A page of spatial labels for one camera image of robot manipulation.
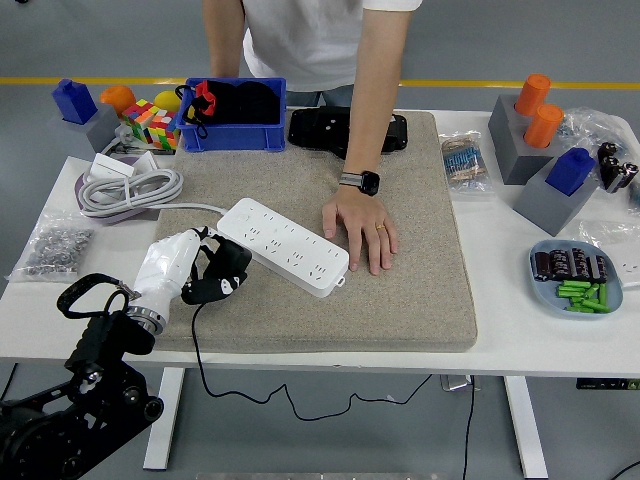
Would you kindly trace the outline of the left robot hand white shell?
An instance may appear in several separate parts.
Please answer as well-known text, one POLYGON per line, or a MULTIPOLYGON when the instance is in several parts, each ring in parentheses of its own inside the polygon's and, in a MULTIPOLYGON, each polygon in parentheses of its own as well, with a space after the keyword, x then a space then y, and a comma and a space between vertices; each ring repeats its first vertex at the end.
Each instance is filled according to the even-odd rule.
POLYGON ((248 249, 209 227, 159 240, 149 247, 138 272, 134 291, 139 297, 129 314, 166 321, 177 297, 188 305, 225 299, 247 279, 251 260, 248 249))

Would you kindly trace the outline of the person's left hand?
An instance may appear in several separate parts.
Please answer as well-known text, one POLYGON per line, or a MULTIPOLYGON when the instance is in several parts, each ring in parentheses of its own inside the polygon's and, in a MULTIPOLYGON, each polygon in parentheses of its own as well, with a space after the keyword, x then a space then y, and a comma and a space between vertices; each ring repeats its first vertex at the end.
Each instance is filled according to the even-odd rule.
POLYGON ((322 231, 332 240, 341 223, 347 233, 349 269, 357 271, 366 248, 368 269, 377 276, 392 267, 399 248, 398 231, 384 204, 356 187, 340 185, 322 208, 322 231))

